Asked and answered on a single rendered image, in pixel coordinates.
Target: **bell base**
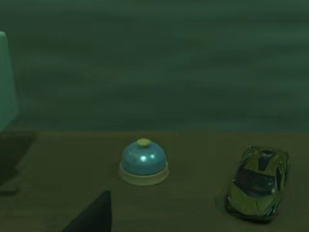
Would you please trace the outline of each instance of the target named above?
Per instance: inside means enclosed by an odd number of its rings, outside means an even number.
[[[149,186],[156,185],[163,182],[169,175],[169,166],[166,163],[166,167],[159,173],[153,175],[134,175],[125,171],[121,164],[119,166],[119,176],[122,180],[128,184],[137,186]]]

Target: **blue dome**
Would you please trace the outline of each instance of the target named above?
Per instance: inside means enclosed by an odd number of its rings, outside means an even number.
[[[166,168],[164,150],[148,139],[140,139],[124,149],[121,166],[124,171],[134,175],[152,175]]]

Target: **backdrop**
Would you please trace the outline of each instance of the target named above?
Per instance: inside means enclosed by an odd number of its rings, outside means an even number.
[[[309,3],[2,0],[10,130],[309,129]]]

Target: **wooden table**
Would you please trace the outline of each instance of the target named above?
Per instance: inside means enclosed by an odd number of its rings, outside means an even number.
[[[141,137],[167,153],[170,176],[160,185],[136,187],[117,177],[122,150]],[[309,228],[308,143],[309,135],[291,133],[42,133],[19,165],[22,191],[0,198],[0,219],[31,218],[45,231],[61,231],[108,187],[114,232],[304,232]],[[245,223],[220,208],[221,191],[251,144],[287,149],[291,156],[283,206],[269,225]]]

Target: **yellow toy car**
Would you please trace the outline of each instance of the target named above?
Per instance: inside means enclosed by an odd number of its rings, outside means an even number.
[[[288,176],[287,152],[251,146],[228,186],[226,209],[243,219],[272,221],[278,214]]]

